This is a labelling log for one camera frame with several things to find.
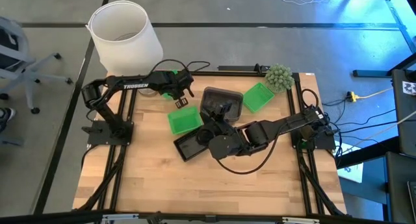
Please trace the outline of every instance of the chair wheel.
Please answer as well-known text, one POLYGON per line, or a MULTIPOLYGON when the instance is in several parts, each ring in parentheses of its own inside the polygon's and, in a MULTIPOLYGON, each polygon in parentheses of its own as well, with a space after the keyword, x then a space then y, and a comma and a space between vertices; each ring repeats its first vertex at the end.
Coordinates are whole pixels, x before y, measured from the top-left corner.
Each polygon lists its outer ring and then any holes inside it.
POLYGON ((0 99, 8 100, 8 94, 7 93, 0 93, 0 99))
POLYGON ((59 54, 59 53, 56 53, 55 55, 53 55, 56 59, 61 59, 62 58, 62 56, 59 54))
POLYGON ((31 112, 32 112, 32 114, 39 114, 39 112, 40 112, 40 110, 39 110, 39 108, 33 108, 33 109, 31 109, 31 112))

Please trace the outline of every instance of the office chair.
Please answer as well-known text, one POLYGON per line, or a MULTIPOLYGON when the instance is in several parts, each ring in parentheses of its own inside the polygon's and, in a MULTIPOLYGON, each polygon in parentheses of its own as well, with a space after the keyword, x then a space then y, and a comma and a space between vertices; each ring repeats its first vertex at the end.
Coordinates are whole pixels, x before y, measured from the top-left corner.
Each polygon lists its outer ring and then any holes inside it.
POLYGON ((0 44, 0 55, 3 58, 9 58, 12 64, 0 69, 0 77, 10 79, 10 82, 0 89, 0 99, 7 100, 8 92, 18 84, 24 83, 27 106, 31 109, 32 114, 38 114, 39 108, 33 106, 33 84, 40 83, 39 79, 51 79, 64 81, 72 84, 72 80, 67 77, 56 75, 46 75, 38 72, 42 66, 52 58, 61 59, 59 53, 53 53, 44 59, 36 61, 29 55, 29 43, 23 29, 17 22, 11 19, 0 17, 0 30, 3 29, 12 42, 9 46, 0 44))

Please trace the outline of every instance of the wooden table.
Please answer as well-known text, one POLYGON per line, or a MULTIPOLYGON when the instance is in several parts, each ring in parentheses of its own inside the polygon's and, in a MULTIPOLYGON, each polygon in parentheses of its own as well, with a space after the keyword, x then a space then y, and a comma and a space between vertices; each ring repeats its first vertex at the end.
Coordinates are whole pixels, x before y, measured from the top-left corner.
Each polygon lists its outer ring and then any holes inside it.
MULTIPOLYGON (((188 97, 189 105, 199 108, 205 87, 213 86, 244 93, 262 77, 206 77, 194 76, 188 97)), ((300 74, 303 88, 317 94, 317 81, 312 73, 300 74)), ((293 87, 296 111, 299 111, 296 89, 293 87)), ((117 110, 120 93, 113 96, 109 106, 117 110)), ((314 103, 312 95, 305 93, 305 101, 314 103)), ((175 111, 173 101, 160 95, 137 96, 133 121, 134 135, 127 148, 117 211, 157 212, 182 214, 235 214, 235 215, 292 215, 304 216, 300 173, 296 152, 289 134, 279 137, 277 146, 265 166, 250 175, 235 175, 222 169, 205 151, 188 162, 182 161, 173 141, 167 113, 175 111)), ((236 125, 255 120, 276 120, 290 115, 286 92, 278 94, 262 110, 252 114, 242 108, 236 125)), ((257 167, 270 147, 252 156, 230 156, 222 162, 234 170, 246 171, 257 167)), ((83 205, 100 184, 108 146, 99 146, 86 156, 73 207, 83 205)), ((341 186, 333 158, 328 152, 315 151, 320 185, 336 206, 346 212, 341 186)), ((313 211, 317 212, 313 188, 309 185, 313 211)), ((107 195, 105 207, 109 207, 107 195)))

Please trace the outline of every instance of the black plastic bowl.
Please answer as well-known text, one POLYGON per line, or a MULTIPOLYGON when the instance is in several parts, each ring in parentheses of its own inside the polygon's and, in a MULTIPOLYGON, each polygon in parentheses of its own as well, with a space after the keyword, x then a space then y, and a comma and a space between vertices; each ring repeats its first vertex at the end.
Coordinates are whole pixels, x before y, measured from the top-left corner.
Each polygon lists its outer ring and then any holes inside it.
POLYGON ((218 104, 231 103, 231 110, 226 114, 225 119, 235 122, 241 115, 242 98, 243 94, 239 92, 206 87, 202 95, 201 109, 204 106, 215 108, 218 104))

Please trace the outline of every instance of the concrete floor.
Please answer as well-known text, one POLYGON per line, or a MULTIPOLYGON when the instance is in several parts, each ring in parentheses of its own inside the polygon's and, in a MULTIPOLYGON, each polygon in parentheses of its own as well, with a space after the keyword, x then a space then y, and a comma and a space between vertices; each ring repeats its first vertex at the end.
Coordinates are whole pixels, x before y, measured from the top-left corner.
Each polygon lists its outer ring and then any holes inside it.
MULTIPOLYGON (((280 0, 130 0, 142 5, 153 23, 183 22, 278 22, 278 23, 394 23, 384 0, 330 0, 304 6, 280 0)), ((87 22, 102 0, 0 0, 0 16, 23 22, 87 22)), ((409 32, 415 32, 411 25, 409 32)), ((249 29, 249 28, 156 28, 165 58, 184 62, 207 60, 211 69, 219 65, 285 64, 294 72, 316 73, 323 102, 342 97, 347 91, 368 95, 391 86, 389 79, 353 78, 353 69, 387 70, 411 55, 400 31, 344 29, 249 29)), ((32 52, 38 57, 58 51, 62 62, 53 61, 46 73, 76 79, 89 34, 85 29, 25 29, 32 52)), ((94 51, 84 83, 105 76, 94 51)), ((35 103, 41 113, 30 114, 22 89, 11 93, 3 106, 18 110, 2 134, 24 139, 21 147, 0 149, 0 216, 29 214, 46 172, 53 145, 65 114, 73 86, 47 81, 37 87, 35 103)), ((363 121, 369 116, 394 109, 393 92, 347 103, 340 123, 363 121)), ((334 119, 341 106, 325 108, 334 119)), ((46 212, 70 210, 86 147, 81 127, 89 125, 86 108, 78 99, 58 171, 45 208, 46 212)), ((395 120, 388 114, 371 123, 395 120)), ((345 126, 342 129, 353 129, 345 126)), ((380 128, 349 135, 365 138, 380 128)), ((383 140, 397 134, 392 129, 383 140)), ((344 138, 346 143, 357 140, 344 138)), ((345 197, 348 213, 356 217, 382 219, 381 205, 354 196, 345 197), (360 208, 370 210, 360 213, 360 208)))

